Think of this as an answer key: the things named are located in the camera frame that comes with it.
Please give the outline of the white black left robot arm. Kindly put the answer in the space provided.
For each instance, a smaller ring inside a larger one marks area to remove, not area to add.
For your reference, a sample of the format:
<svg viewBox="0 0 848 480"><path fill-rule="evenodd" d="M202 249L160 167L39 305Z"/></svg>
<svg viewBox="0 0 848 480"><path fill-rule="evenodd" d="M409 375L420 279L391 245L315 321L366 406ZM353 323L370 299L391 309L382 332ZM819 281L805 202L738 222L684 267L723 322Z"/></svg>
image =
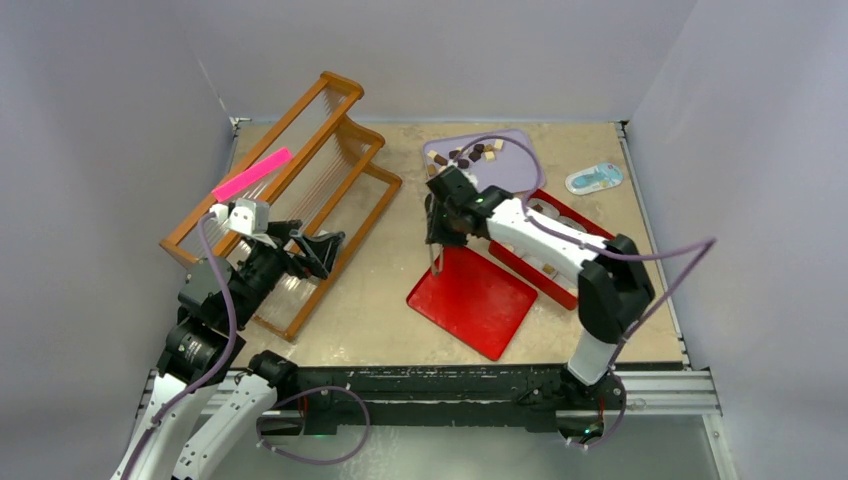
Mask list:
<svg viewBox="0 0 848 480"><path fill-rule="evenodd" d="M252 357L225 403L197 423L245 345L239 331L283 276L325 279L345 239L342 232L304 235L298 220L251 231L252 249L238 268L215 255L207 235L212 215L197 224L204 255L180 293L176 325L155 367L152 392L116 479L205 479L249 428L269 410L296 404L303 422L310 396L332 386L307 388L301 369L270 351Z"/></svg>

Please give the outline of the red box lid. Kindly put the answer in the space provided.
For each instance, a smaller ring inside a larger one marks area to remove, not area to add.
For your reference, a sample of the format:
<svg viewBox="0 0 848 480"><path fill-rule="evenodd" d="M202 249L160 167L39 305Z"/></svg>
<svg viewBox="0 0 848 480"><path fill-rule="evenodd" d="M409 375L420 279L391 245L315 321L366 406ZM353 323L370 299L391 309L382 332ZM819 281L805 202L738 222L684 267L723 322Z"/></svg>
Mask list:
<svg viewBox="0 0 848 480"><path fill-rule="evenodd" d="M422 275L407 305L483 357L499 360L538 292L466 247L447 247L442 270Z"/></svg>

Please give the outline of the black handled metal tongs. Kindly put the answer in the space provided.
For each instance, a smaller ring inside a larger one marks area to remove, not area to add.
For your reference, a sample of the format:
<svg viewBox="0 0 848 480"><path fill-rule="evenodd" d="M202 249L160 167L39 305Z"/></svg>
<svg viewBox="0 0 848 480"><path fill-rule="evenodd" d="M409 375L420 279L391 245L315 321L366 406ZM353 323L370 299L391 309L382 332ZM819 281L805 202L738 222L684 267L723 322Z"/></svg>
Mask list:
<svg viewBox="0 0 848 480"><path fill-rule="evenodd" d="M444 246L440 243L430 243L427 245L430 259L430 273L436 277L444 269Z"/></svg>

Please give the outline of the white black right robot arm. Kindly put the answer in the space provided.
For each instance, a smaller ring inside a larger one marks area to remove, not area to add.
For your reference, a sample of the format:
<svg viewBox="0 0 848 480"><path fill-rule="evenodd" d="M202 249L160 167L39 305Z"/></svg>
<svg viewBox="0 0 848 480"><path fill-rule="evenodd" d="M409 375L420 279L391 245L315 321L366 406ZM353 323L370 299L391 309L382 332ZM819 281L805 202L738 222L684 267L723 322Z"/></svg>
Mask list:
<svg viewBox="0 0 848 480"><path fill-rule="evenodd" d="M576 407L596 399L626 333L655 298L634 241L625 235L606 239L580 232L494 185L478 190L453 166L426 185L426 243L461 247L474 236L509 244L576 286L582 332L566 364L569 374L561 381L561 392Z"/></svg>

